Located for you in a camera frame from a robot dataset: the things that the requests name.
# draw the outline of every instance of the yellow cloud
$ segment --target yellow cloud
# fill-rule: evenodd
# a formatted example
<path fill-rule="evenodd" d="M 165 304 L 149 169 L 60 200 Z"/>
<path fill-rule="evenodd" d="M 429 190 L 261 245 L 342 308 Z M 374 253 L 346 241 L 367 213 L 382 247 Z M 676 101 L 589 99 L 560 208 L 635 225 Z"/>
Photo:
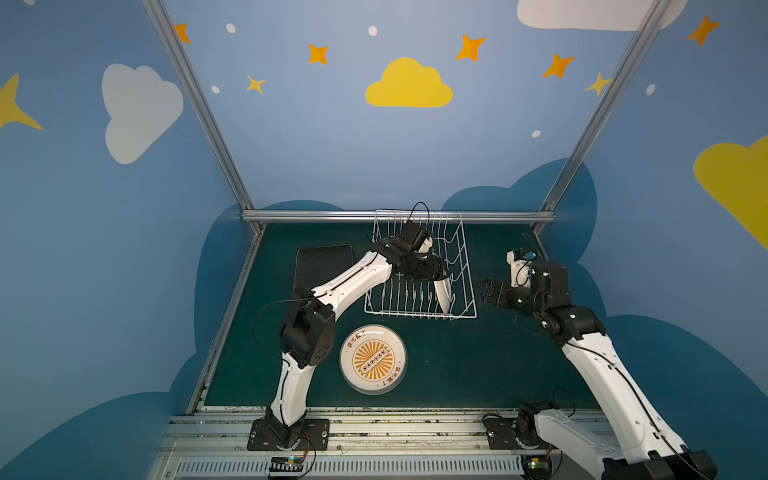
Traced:
<path fill-rule="evenodd" d="M 398 58 L 387 65 L 381 81 L 366 89 L 366 100 L 376 107 L 442 107 L 453 90 L 442 83 L 440 73 L 422 67 L 413 58 Z"/>
<path fill-rule="evenodd" d="M 768 249 L 768 137 L 751 147 L 712 145 L 696 159 L 694 175 Z"/>

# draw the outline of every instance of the dark green mat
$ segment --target dark green mat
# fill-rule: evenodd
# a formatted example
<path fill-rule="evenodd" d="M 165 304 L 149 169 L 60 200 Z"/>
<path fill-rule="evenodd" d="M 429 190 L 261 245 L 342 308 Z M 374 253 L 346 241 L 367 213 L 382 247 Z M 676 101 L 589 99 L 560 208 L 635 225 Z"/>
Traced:
<path fill-rule="evenodd" d="M 280 376 L 280 361 L 253 342 L 251 323 L 262 306 L 289 299 L 296 251 L 303 247 L 352 244 L 357 261 L 368 249 L 368 224 L 271 224 L 267 227 L 227 342 L 210 385 L 209 406 L 266 406 L 272 402 Z M 520 225 L 465 225 L 472 281 L 509 277 L 506 253 L 535 248 L 523 237 L 531 229 Z M 577 408 L 598 408 L 584 380 L 543 333 L 516 332 L 511 311 L 478 301 L 477 319 L 413 319 L 374 316 L 362 311 L 363 298 L 336 324 L 336 345 L 321 363 L 310 386 L 308 406 L 497 407 L 515 408 L 522 402 L 551 399 L 557 386 L 566 388 Z M 279 353 L 277 328 L 283 304 L 270 307 L 257 324 L 261 343 Z M 353 390 L 339 369 L 339 347 L 354 329 L 380 323 L 395 330 L 408 349 L 408 371 L 391 392 L 366 396 Z M 521 317 L 518 328 L 534 329 Z M 571 407 L 558 392 L 563 409 Z"/>

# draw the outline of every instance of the white plate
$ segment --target white plate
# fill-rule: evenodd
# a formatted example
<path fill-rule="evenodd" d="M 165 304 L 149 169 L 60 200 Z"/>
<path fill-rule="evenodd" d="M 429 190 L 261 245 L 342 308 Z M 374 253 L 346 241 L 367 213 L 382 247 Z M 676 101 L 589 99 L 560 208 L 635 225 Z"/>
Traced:
<path fill-rule="evenodd" d="M 352 332 L 339 355 L 344 379 L 366 395 L 394 389 L 406 373 L 406 360 L 402 339 L 381 325 L 366 325 Z"/>

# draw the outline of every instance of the white cloud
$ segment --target white cloud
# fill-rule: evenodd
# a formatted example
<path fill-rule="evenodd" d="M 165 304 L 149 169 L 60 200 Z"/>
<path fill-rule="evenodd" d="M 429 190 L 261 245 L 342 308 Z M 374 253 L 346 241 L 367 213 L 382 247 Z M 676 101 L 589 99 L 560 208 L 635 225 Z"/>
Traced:
<path fill-rule="evenodd" d="M 688 0 L 672 0 L 661 27 L 674 22 Z M 520 0 L 518 18 L 533 28 L 634 31 L 653 0 Z"/>
<path fill-rule="evenodd" d="M 107 149 L 121 164 L 135 162 L 179 118 L 184 98 L 176 84 L 163 81 L 142 65 L 136 70 L 113 64 L 101 79 L 107 125 Z"/>

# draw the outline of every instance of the white dish rack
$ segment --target white dish rack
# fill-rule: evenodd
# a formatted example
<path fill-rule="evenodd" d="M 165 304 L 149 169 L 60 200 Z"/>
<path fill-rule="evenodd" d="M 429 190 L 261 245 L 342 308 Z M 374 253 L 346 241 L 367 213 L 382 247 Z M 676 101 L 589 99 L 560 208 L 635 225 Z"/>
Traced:
<path fill-rule="evenodd" d="M 409 217 L 432 234 L 432 251 L 445 261 L 450 273 L 451 308 L 447 313 L 441 310 L 433 282 L 409 282 L 402 274 L 396 274 L 366 292 L 365 312 L 450 320 L 476 318 L 475 290 L 469 272 L 462 218 L 441 212 L 377 210 L 373 220 L 373 241 L 399 232 Z"/>

